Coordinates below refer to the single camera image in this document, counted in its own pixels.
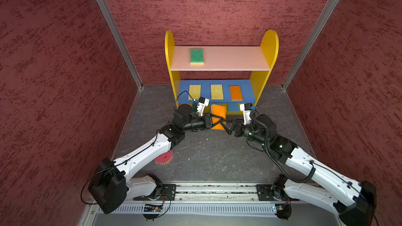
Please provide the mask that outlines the orange sponge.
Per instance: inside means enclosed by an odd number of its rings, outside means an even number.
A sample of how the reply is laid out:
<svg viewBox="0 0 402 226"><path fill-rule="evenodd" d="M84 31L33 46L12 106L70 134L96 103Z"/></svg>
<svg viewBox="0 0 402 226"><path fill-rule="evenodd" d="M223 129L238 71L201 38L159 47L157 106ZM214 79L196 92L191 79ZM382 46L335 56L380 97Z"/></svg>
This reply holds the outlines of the orange sponge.
<svg viewBox="0 0 402 226"><path fill-rule="evenodd" d="M231 101L242 101L243 95L241 91L241 87L238 85L232 85L229 87Z"/></svg>
<svg viewBox="0 0 402 226"><path fill-rule="evenodd" d="M212 104L210 114L226 118L226 106Z"/></svg>

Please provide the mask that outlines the blue sponge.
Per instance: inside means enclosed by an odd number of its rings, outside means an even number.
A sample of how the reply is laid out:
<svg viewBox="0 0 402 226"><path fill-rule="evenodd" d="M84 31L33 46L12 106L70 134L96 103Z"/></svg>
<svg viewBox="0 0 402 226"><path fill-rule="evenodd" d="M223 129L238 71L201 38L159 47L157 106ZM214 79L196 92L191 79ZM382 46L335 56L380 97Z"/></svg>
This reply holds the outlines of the blue sponge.
<svg viewBox="0 0 402 226"><path fill-rule="evenodd" d="M228 103L228 112L229 113L238 113L240 112L238 103Z"/></svg>

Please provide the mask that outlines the yellow sponge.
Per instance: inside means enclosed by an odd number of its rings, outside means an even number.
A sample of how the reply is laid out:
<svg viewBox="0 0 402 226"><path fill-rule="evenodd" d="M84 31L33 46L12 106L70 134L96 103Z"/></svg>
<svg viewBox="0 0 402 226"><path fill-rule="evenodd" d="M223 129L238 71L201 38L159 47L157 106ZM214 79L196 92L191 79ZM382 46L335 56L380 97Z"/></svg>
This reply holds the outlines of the yellow sponge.
<svg viewBox="0 0 402 226"><path fill-rule="evenodd" d="M201 97L201 85L190 85L189 86L189 100L196 100L199 99Z"/></svg>
<svg viewBox="0 0 402 226"><path fill-rule="evenodd" d="M210 86L211 99L222 100L224 99L223 86L221 84L212 84Z"/></svg>

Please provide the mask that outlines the dark yellow scouring pad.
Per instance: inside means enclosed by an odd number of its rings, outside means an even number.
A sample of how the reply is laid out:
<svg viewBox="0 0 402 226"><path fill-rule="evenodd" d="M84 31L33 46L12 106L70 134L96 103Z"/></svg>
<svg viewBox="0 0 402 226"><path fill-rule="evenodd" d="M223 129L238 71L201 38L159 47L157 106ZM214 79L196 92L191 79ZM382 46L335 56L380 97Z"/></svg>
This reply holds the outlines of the dark yellow scouring pad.
<svg viewBox="0 0 402 226"><path fill-rule="evenodd" d="M190 49L190 65L204 65L204 51L202 48Z"/></svg>

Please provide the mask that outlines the pink round smiley sponge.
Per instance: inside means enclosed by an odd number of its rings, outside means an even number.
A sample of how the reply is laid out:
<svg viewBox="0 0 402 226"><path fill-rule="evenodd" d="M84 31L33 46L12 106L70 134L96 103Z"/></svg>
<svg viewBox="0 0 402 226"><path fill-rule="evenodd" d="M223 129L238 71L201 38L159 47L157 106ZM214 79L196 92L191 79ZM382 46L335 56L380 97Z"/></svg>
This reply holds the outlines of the pink round smiley sponge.
<svg viewBox="0 0 402 226"><path fill-rule="evenodd" d="M160 165L168 164L173 159L173 156L174 156L173 151L169 150L168 152L155 158L155 163Z"/></svg>

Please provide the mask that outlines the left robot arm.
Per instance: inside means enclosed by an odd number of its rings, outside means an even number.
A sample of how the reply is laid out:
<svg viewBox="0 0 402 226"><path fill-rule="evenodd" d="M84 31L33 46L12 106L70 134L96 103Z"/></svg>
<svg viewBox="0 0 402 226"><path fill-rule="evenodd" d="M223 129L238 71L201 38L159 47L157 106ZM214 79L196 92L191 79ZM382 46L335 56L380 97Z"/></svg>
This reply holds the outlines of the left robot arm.
<svg viewBox="0 0 402 226"><path fill-rule="evenodd" d="M219 126L226 118L226 106L213 104L210 113L193 111L183 104L173 113L173 120L159 129L147 143L131 153L115 159L103 159L88 183L88 191L105 214L115 211L125 200L140 196L158 198L159 179L153 175L134 178L144 166L169 152L185 138L187 131L198 131Z"/></svg>

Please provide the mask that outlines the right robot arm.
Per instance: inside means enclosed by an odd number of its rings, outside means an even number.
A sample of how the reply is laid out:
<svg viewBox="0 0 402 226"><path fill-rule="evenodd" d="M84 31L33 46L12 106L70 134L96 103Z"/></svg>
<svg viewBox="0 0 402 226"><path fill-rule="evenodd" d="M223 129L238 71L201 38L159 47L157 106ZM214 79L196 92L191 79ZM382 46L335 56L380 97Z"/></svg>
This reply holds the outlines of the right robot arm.
<svg viewBox="0 0 402 226"><path fill-rule="evenodd" d="M277 133L276 123L266 115L251 112L247 122L219 120L236 137L261 144L262 150L282 174L272 185L278 200L298 199L335 214L345 226L378 223L376 187L358 182L324 165L293 141Z"/></svg>

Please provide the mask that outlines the yellow shelf pink blue boards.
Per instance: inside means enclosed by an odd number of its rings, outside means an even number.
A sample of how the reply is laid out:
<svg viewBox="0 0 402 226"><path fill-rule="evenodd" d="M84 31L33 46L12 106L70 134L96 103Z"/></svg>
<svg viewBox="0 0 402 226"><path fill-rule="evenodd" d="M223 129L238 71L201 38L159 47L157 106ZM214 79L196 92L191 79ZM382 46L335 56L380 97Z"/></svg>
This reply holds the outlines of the yellow shelf pink blue boards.
<svg viewBox="0 0 402 226"><path fill-rule="evenodd" d="M189 86L201 85L201 97L208 98L211 104L226 106L228 115L238 113L228 112L228 103L252 103L256 105L263 93L272 69L277 61L279 51L279 38L274 30L265 32L259 46L176 46L173 32L165 32L165 58L172 90L177 106L192 104L195 100L189 100ZM204 51L204 65L190 65L190 49L202 48ZM218 80L207 78L205 80L183 80L181 72L250 72L248 80L225 79ZM221 84L223 86L224 99L211 99L210 86ZM241 87L243 100L231 101L229 87L238 85Z"/></svg>

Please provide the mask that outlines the aluminium mounting rail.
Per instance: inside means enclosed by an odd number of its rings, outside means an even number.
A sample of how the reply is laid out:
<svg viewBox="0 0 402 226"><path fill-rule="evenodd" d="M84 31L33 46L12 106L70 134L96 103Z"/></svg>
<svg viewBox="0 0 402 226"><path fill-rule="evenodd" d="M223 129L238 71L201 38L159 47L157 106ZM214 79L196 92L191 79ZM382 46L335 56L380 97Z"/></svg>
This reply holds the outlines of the aluminium mounting rail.
<svg viewBox="0 0 402 226"><path fill-rule="evenodd" d="M132 198L139 196L150 196L157 190L157 186L160 187L162 184L152 179L146 179L141 180L139 183L131 181L128 185L124 183L112 185L111 189L108 189L91 183L88 185L88 191L100 206L113 204L120 206L126 200L132 200ZM289 198L303 200L311 204L315 204L320 200L329 201L330 204L338 202L338 198L334 194L307 184L290 183L289 185L281 185L280 183L274 183L272 188L275 187L284 191ZM241 198L257 196L256 185L177 185L175 200L185 201L196 198L225 200L236 196Z"/></svg>

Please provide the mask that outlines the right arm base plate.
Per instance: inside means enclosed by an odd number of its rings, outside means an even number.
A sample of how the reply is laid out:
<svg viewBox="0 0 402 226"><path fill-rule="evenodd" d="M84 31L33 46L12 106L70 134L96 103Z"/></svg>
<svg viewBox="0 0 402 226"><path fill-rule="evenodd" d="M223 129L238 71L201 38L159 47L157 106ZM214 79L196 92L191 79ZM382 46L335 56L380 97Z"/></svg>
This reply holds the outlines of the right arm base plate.
<svg viewBox="0 0 402 226"><path fill-rule="evenodd" d="M288 195L279 190L277 187L272 188L272 185L257 184L256 194L260 202L290 202L299 201L299 199L289 198Z"/></svg>

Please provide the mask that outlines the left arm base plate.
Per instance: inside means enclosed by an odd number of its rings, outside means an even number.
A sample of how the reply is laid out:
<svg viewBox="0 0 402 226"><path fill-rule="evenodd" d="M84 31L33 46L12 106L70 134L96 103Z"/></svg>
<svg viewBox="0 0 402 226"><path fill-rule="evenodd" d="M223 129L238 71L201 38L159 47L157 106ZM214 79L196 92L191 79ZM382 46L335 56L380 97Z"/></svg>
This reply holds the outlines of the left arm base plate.
<svg viewBox="0 0 402 226"><path fill-rule="evenodd" d="M154 191L150 196L139 196L132 198L135 201L174 201L177 191L176 184L162 184L160 187L157 186L157 190Z"/></svg>

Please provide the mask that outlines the right aluminium corner post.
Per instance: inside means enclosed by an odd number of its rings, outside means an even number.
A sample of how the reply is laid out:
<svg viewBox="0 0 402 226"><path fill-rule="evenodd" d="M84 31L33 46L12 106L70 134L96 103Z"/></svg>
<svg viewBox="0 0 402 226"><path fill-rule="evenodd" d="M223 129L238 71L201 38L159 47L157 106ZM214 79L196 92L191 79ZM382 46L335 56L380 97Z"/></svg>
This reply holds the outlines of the right aluminium corner post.
<svg viewBox="0 0 402 226"><path fill-rule="evenodd" d="M282 90L284 92L287 91L290 83L292 82L293 78L295 77L298 69L302 65L303 61L305 60L306 56L308 55L310 49L312 48L313 44L315 43L316 39L320 35L322 29L324 28L325 24L327 23L328 19L332 15L334 9L338 5L340 0L328 0L325 4L323 10L321 11L310 35L308 36L305 44L303 45L299 55L297 56L295 63L293 64L291 70L289 71L286 79L282 84Z"/></svg>

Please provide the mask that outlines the aluminium corner post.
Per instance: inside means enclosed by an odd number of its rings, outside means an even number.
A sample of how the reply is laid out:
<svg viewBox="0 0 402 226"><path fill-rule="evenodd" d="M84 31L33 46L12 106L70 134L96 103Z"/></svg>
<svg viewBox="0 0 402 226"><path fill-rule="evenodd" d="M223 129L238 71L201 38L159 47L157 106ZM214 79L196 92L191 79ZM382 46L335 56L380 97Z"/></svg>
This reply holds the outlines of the aluminium corner post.
<svg viewBox="0 0 402 226"><path fill-rule="evenodd" d="M328 0L325 4L323 10L321 11L310 35L308 36L305 44L303 45L299 55L297 56L295 63L293 64L291 70L289 71L286 79L282 84L282 90L284 92L287 91L290 83L292 82L293 78L295 77L298 69L302 65L303 61L305 60L306 56L308 55L310 49L312 48L313 44L315 43L316 39L320 35L322 29L324 28L325 24L327 23L328 19L332 15L334 9L338 5L340 0Z"/></svg>
<svg viewBox="0 0 402 226"><path fill-rule="evenodd" d="M114 20L114 17L112 15L112 12L106 2L106 0L96 0L97 5L111 31L111 34L114 38L114 41L116 42L118 49L130 71L130 74L132 75L135 84L137 88L142 91L143 90L143 82L140 78L140 75L134 65L134 62L132 60L132 57L128 51L128 48L124 42L124 39L119 31L119 28Z"/></svg>

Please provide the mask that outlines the left aluminium corner post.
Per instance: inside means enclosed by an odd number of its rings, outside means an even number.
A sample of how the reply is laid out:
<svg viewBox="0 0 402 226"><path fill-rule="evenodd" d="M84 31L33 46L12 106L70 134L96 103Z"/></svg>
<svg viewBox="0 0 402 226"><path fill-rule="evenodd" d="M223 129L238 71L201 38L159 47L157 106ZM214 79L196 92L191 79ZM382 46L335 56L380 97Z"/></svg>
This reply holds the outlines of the left aluminium corner post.
<svg viewBox="0 0 402 226"><path fill-rule="evenodd" d="M143 90L143 82L140 78L140 75L134 65L134 62L132 60L132 57L128 51L128 48L124 42L124 39L119 31L119 28L114 20L114 17L112 15L112 12L106 2L106 0L96 0L97 5L111 31L111 34L114 38L114 41L116 42L118 49L130 71L130 74L132 75L135 84L137 88L142 91Z"/></svg>

